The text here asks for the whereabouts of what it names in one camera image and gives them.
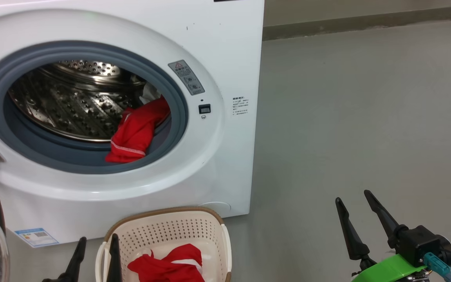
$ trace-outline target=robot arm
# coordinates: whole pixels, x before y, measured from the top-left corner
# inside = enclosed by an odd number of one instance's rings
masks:
[[[349,258],[361,260],[361,271],[353,273],[353,282],[428,282],[432,272],[451,282],[450,242],[422,225],[409,229],[398,224],[372,192],[365,190],[364,193],[372,211],[381,221],[388,245],[396,250],[396,255],[379,263],[373,261],[368,256],[368,246],[361,241],[349,220],[349,212],[344,203],[337,198],[335,204]]]

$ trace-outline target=brown basket rim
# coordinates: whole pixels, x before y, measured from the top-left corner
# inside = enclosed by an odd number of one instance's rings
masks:
[[[125,217],[115,223],[109,231],[107,231],[107,234],[104,237],[104,242],[109,241],[109,238],[112,236],[114,231],[120,227],[121,225],[130,222],[132,220],[165,214],[165,213],[177,213],[177,212],[188,212],[188,211],[199,211],[199,212],[206,212],[215,217],[215,219],[220,223],[220,225],[224,224],[224,220],[218,215],[217,212],[215,212],[213,209],[209,209],[206,207],[176,207],[176,208],[167,208],[167,209],[161,209],[161,210],[154,210],[154,211],[148,211],[140,214],[135,214],[129,217]]]

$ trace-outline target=red cloth in basket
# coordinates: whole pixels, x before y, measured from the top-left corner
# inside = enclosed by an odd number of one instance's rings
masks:
[[[174,248],[165,258],[155,259],[154,253],[142,255],[128,264],[138,273],[140,282],[204,282],[201,251],[192,244]]]

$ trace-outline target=washing machine door opening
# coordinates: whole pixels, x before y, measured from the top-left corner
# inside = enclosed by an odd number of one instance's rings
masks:
[[[121,120],[153,101],[167,110],[158,113],[145,157],[126,164],[106,162]],[[140,168],[172,150],[187,123],[186,99],[172,78],[122,48],[50,42],[0,61],[0,138],[50,168],[82,174]]]

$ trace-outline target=basket handle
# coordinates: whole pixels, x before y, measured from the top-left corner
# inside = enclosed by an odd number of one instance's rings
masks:
[[[225,245],[227,248],[227,272],[230,273],[233,269],[233,251],[231,250],[231,239],[229,238],[229,231],[225,224],[221,224],[224,231]]]
[[[95,258],[95,281],[96,282],[103,282],[102,273],[100,272],[100,265],[102,264],[102,257],[105,252],[105,244],[107,244],[107,242],[103,242],[100,245],[99,250],[97,251],[97,257]]]

